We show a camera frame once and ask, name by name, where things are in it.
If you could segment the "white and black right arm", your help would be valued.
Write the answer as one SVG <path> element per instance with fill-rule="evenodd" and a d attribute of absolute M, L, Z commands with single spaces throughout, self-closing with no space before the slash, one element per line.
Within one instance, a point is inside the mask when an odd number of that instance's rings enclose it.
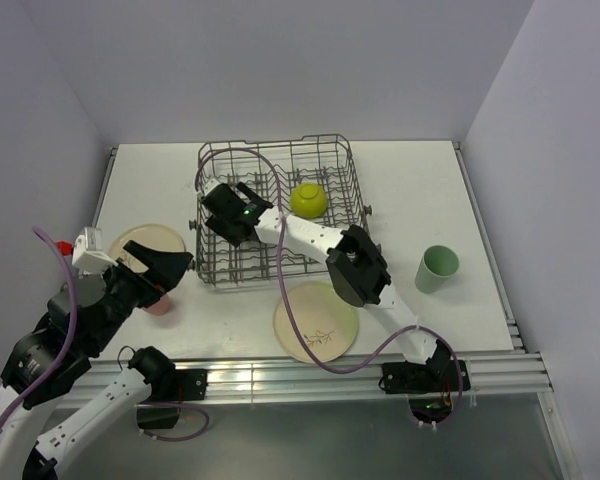
<path fill-rule="evenodd" d="M 453 364 L 458 380 L 462 370 L 449 343 L 422 325 L 397 293 L 388 272 L 388 264 L 365 230 L 357 225 L 347 229 L 323 226 L 288 214 L 281 205 L 259 197 L 245 184 L 231 188 L 211 179 L 198 190 L 200 203 L 210 213 L 206 225 L 233 246 L 257 240 L 276 247 L 276 271 L 291 328 L 313 363 L 337 375 L 346 375 L 366 367 L 389 344 L 402 340 L 405 361 L 413 365 L 415 383 L 432 390 L 448 374 L 442 359 Z M 360 364 L 338 369 L 322 362 L 311 350 L 296 323 L 284 283 L 282 251 L 287 248 L 327 267 L 335 293 L 347 304 L 362 308 L 387 329 L 395 330 Z"/>

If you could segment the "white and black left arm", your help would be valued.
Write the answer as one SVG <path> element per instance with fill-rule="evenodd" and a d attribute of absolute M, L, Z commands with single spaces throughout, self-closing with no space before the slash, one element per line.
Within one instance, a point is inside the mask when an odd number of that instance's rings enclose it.
<path fill-rule="evenodd" d="M 173 290 L 193 261 L 189 252 L 163 252 L 128 242 L 140 260 L 136 273 L 105 258 L 85 275 L 67 276 L 65 289 L 47 303 L 36 328 L 14 346 L 1 373 L 0 479 L 56 479 L 80 447 L 108 420 L 132 406 L 163 399 L 175 388 L 175 365 L 155 347 L 138 349 L 127 367 L 58 430 L 42 428 L 74 383 L 91 368 L 134 310 L 154 305 Z"/>

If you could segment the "lime green bowl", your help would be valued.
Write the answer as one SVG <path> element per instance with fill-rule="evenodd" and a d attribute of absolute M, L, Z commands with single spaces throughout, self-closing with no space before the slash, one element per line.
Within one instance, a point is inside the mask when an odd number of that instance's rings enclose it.
<path fill-rule="evenodd" d="M 291 193 L 291 211 L 301 218 L 315 219 L 328 207 L 324 188 L 316 183 L 301 183 Z"/>

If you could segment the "pale green cup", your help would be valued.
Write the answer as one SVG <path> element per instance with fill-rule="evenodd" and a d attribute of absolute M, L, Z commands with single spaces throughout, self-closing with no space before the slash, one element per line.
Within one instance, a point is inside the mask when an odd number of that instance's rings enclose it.
<path fill-rule="evenodd" d="M 434 245 L 426 249 L 416 276 L 416 288 L 425 294 L 439 290 L 459 270 L 457 254 L 447 246 Z"/>

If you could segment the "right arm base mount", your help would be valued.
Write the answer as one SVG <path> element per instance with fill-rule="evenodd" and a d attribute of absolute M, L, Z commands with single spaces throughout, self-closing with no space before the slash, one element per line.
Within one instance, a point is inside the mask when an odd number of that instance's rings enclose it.
<path fill-rule="evenodd" d="M 454 411 L 453 395 L 471 388 L 466 363 L 459 361 L 460 373 L 451 359 L 435 364 L 386 362 L 381 365 L 378 387 L 387 395 L 416 395 L 409 400 L 418 423 L 433 426 L 444 422 Z"/>

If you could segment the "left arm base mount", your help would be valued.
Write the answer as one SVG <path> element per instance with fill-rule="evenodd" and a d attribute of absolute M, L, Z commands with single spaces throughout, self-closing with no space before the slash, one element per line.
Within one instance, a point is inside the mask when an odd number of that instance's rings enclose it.
<path fill-rule="evenodd" d="M 206 369 L 176 369 L 161 378 L 157 390 L 136 412 L 136 423 L 142 434 L 156 441 L 184 442 L 204 434 L 210 427 L 210 415 L 196 401 L 205 399 L 208 385 Z M 171 435 L 180 422 L 192 417 L 198 428 L 184 436 Z"/>

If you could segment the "pink cup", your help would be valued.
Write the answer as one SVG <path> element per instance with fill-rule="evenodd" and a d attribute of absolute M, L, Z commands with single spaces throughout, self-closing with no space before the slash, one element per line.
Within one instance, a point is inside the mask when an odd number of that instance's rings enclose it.
<path fill-rule="evenodd" d="M 152 316 L 162 316 L 171 309 L 171 304 L 170 296 L 165 294 L 154 304 L 145 307 L 143 311 Z"/>

